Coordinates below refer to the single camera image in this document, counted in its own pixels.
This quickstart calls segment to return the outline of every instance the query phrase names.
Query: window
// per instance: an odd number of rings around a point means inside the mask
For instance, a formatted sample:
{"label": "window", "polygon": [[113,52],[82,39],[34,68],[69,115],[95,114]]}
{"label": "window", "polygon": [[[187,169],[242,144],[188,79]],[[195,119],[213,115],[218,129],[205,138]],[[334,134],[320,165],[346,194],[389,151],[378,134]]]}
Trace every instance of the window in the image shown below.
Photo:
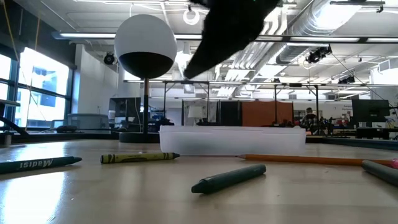
{"label": "window", "polygon": [[[7,93],[8,93],[8,86],[6,84],[0,83],[0,99],[6,100],[7,99]],[[0,127],[3,127],[4,123],[0,121]]]}
{"label": "window", "polygon": [[11,58],[0,55],[0,78],[9,79],[11,69]]}
{"label": "window", "polygon": [[30,97],[29,90],[18,88],[18,99],[17,102],[21,104],[21,107],[16,110],[14,120],[18,126],[25,127],[27,125],[30,128],[49,128],[52,120],[64,119],[64,98],[34,91],[32,91],[32,97]]}
{"label": "window", "polygon": [[67,94],[69,68],[32,49],[25,48],[21,53],[21,69],[18,82],[52,91],[61,95]]}

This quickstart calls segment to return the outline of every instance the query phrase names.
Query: orange pencil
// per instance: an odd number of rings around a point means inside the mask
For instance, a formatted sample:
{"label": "orange pencil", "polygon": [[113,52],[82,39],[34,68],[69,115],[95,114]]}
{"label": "orange pencil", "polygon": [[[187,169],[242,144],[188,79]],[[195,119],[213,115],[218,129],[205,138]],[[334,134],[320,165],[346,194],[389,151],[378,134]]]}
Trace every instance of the orange pencil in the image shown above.
{"label": "orange pencil", "polygon": [[379,159],[345,159],[345,158],[329,158],[329,157],[308,157],[308,156],[274,156],[274,155],[240,155],[239,158],[251,161],[269,161],[269,162],[298,162],[312,164],[328,164],[328,165],[344,165],[344,166],[361,166],[362,161],[370,160],[385,166],[391,166],[391,161]]}

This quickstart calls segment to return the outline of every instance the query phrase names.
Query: wooden table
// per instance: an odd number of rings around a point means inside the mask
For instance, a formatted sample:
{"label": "wooden table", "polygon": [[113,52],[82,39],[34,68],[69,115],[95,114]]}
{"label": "wooden table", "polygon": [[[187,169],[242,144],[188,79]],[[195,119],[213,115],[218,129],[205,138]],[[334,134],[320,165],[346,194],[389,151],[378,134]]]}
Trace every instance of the wooden table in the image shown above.
{"label": "wooden table", "polygon": [[[100,164],[101,154],[158,152],[158,144],[69,141],[12,146],[0,162],[80,156],[69,167],[0,175],[0,223],[397,223],[398,189],[360,167],[267,162],[266,175],[212,195],[203,177],[246,167],[235,157]],[[303,156],[390,159],[394,151],[307,144]]]}

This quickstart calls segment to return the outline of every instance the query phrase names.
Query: black and white ball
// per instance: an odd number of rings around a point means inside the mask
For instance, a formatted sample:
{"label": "black and white ball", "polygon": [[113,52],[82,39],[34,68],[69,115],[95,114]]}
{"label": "black and white ball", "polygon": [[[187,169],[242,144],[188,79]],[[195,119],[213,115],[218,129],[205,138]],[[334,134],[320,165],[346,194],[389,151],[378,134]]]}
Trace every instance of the black and white ball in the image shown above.
{"label": "black and white ball", "polygon": [[165,74],[177,54],[173,31],[152,15],[136,15],[124,21],[114,41],[115,54],[122,67],[139,78]]}

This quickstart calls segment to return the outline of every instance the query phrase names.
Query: dark green crayon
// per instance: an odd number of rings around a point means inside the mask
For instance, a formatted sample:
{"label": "dark green crayon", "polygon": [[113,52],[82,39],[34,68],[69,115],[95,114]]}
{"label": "dark green crayon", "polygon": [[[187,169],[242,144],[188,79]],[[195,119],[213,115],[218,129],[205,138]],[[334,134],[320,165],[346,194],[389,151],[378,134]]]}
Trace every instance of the dark green crayon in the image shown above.
{"label": "dark green crayon", "polygon": [[258,177],[266,172],[264,164],[245,167],[238,170],[229,171],[223,174],[217,174],[211,177],[206,177],[199,180],[191,188],[192,193],[210,194],[234,184]]}
{"label": "dark green crayon", "polygon": [[29,161],[0,162],[0,174],[47,169],[74,164],[81,161],[80,157],[65,156],[48,159],[34,159]]}

